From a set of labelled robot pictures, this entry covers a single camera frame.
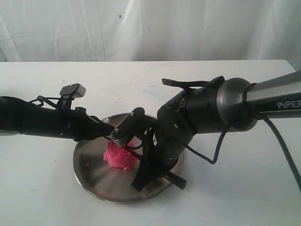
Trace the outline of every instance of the white backdrop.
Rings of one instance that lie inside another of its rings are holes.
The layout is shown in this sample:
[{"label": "white backdrop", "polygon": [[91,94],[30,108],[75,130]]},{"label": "white backdrop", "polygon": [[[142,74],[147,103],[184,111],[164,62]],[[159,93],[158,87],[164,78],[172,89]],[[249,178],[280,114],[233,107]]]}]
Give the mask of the white backdrop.
[{"label": "white backdrop", "polygon": [[0,61],[287,59],[300,0],[0,0]]}]

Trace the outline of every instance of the white table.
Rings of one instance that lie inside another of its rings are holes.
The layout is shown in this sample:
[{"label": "white table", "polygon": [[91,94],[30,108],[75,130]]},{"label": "white table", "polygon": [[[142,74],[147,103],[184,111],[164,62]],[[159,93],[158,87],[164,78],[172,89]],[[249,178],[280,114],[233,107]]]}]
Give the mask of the white table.
[{"label": "white table", "polygon": [[[31,100],[57,97],[62,86],[87,88],[73,107],[105,118],[137,106],[156,115],[180,90],[180,81],[242,77],[272,79],[294,69],[285,60],[198,62],[0,63],[0,95]],[[273,120],[301,170],[301,119]],[[219,134],[197,135],[191,146],[213,156]],[[185,153],[184,191],[171,186],[148,201],[121,205],[89,195],[72,166],[72,140],[17,135],[0,137],[1,225],[300,225],[301,195],[282,150],[267,125],[229,133],[210,165]]]}]

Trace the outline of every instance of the metal plate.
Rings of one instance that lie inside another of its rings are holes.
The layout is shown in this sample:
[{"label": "metal plate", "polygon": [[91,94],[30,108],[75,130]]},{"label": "metal plate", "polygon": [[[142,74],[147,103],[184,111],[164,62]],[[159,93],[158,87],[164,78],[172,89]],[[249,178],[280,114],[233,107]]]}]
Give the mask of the metal plate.
[{"label": "metal plate", "polygon": [[[128,114],[118,114],[104,119],[105,123],[113,126],[118,125]],[[141,141],[137,138],[132,140],[135,146]],[[92,141],[81,141],[75,147],[73,156],[73,167],[78,182],[93,196],[108,202],[129,203],[147,200],[170,186],[165,178],[157,179],[146,186],[140,193],[130,187],[136,175],[139,161],[125,171],[119,168],[109,167],[103,161],[103,153],[106,150],[108,140],[103,137]],[[183,164],[183,153],[178,163],[171,170],[179,174]]]}]

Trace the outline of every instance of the white curtain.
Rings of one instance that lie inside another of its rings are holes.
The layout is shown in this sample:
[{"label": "white curtain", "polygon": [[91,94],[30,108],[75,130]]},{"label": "white curtain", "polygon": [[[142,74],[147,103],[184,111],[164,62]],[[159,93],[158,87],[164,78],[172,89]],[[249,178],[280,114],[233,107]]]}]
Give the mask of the white curtain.
[{"label": "white curtain", "polygon": [[0,61],[287,59],[300,0],[0,0]]}]

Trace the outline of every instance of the pink play dough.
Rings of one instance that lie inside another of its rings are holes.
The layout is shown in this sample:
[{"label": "pink play dough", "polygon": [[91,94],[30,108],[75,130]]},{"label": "pink play dough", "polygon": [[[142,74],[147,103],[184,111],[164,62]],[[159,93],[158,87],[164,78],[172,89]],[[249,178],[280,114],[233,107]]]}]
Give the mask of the pink play dough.
[{"label": "pink play dough", "polygon": [[118,147],[113,141],[110,141],[107,150],[103,154],[103,160],[107,161],[110,167],[130,169],[137,159],[123,147]]}]

